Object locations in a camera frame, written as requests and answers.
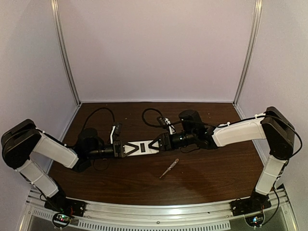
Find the white remote control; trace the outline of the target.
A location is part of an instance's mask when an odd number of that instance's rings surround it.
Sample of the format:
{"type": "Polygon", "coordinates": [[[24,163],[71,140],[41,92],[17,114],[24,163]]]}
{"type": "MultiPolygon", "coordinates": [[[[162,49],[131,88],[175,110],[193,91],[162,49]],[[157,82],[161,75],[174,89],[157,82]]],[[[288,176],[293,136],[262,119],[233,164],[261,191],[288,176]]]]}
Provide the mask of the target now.
{"type": "Polygon", "coordinates": [[[140,155],[148,155],[148,154],[159,153],[159,151],[149,148],[149,143],[151,141],[153,141],[153,140],[148,140],[148,141],[130,141],[129,143],[138,144],[140,146],[140,149],[141,149],[140,150],[140,155]]]}

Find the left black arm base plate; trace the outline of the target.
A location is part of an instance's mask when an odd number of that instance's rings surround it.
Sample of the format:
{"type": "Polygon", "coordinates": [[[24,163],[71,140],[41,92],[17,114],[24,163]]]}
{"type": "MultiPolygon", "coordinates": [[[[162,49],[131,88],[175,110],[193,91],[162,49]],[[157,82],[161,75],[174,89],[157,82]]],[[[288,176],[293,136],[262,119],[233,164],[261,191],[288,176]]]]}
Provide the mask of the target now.
{"type": "Polygon", "coordinates": [[[83,217],[86,203],[64,197],[47,198],[44,207],[68,216],[83,217]]]}

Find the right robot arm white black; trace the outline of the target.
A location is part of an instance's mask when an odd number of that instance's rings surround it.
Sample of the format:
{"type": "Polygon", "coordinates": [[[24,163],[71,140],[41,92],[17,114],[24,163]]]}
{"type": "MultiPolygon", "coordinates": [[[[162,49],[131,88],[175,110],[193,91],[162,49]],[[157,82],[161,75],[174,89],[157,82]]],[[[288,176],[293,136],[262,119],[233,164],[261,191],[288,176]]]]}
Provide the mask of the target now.
{"type": "Polygon", "coordinates": [[[294,150],[299,134],[275,107],[268,107],[251,118],[220,125],[207,124],[197,111],[185,110],[179,114],[179,123],[182,132],[163,133],[148,145],[149,148],[171,151],[195,144],[200,149],[214,150],[244,141],[267,140],[269,157],[248,200],[255,206],[264,204],[287,163],[299,152],[294,150]]]}

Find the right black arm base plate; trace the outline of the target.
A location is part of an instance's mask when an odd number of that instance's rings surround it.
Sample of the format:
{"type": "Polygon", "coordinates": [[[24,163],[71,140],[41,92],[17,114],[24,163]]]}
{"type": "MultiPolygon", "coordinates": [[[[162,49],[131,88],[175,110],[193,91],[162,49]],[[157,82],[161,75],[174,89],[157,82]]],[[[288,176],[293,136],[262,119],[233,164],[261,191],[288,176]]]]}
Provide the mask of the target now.
{"type": "Polygon", "coordinates": [[[250,196],[245,199],[236,199],[230,202],[233,216],[245,215],[271,207],[268,196],[250,196]]]}

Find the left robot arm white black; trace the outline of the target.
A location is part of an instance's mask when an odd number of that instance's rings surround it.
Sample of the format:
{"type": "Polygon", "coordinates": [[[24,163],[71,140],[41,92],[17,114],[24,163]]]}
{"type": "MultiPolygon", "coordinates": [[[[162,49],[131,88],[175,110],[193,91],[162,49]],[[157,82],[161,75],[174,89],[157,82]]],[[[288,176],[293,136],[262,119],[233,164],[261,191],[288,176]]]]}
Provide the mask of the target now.
{"type": "Polygon", "coordinates": [[[113,126],[111,141],[105,144],[96,129],[83,128],[76,144],[68,146],[37,128],[31,119],[26,119],[2,135],[2,158],[7,166],[35,185],[53,210],[64,212],[71,207],[65,192],[31,159],[31,154],[41,154],[75,172],[82,172],[95,159],[123,158],[148,152],[145,142],[122,144],[116,141],[116,129],[117,126],[113,126]]]}

